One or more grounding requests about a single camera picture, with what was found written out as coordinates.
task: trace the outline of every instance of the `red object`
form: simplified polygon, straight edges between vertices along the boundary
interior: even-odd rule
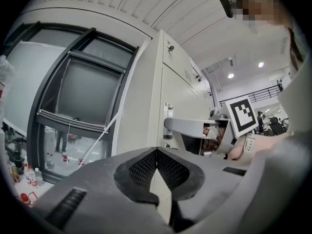
[[[33,203],[31,203],[31,201],[30,201],[30,199],[29,199],[29,195],[30,195],[30,194],[33,194],[33,195],[35,196],[35,198],[36,198],[36,200],[33,201]],[[38,197],[37,197],[37,195],[36,195],[34,192],[31,192],[30,194],[28,194],[28,196],[27,196],[26,193],[20,194],[20,199],[21,199],[21,200],[23,201],[23,203],[26,204],[26,205],[33,205],[33,204],[38,200]]]
[[[29,197],[27,196],[26,193],[22,193],[22,194],[20,195],[20,198],[21,198],[21,200],[24,202],[24,204],[30,205],[30,199],[29,199]]]

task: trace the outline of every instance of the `white ceiling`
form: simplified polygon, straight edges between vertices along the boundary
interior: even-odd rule
[[[219,0],[32,0],[29,6],[41,3],[107,14],[151,37],[163,29],[205,71],[232,57],[235,67],[222,62],[215,76],[205,73],[218,89],[288,65],[287,51],[281,54],[284,29],[262,26],[258,34],[252,33],[245,22],[227,18]],[[265,62],[262,69],[256,65],[259,61]],[[229,72],[233,79],[227,78]]]
[[[279,103],[275,103],[263,108],[256,108],[254,111],[257,113],[258,111],[261,111],[263,114],[265,115],[273,115],[273,114],[277,114],[278,110],[280,110],[280,104]]]

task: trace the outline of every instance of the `office chair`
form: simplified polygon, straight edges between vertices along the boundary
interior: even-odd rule
[[[281,135],[285,132],[282,125],[278,122],[277,117],[271,118],[270,121],[271,121],[270,127],[271,127],[274,135]]]

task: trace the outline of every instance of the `lock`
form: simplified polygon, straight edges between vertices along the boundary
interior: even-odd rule
[[[172,45],[170,45],[170,47],[168,48],[168,51],[169,51],[169,52],[172,52],[174,49],[175,49],[175,47],[172,46]]]

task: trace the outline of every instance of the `vent grille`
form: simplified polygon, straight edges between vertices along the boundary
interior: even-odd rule
[[[244,176],[246,173],[246,170],[237,169],[233,167],[226,167],[223,169],[223,171],[231,173],[231,174],[239,175],[239,176]]]
[[[86,191],[74,188],[46,217],[46,220],[62,230],[86,194]]]
[[[188,79],[190,82],[192,82],[190,73],[187,72],[186,70],[184,70],[184,72],[185,72],[185,77],[186,77],[186,79]]]

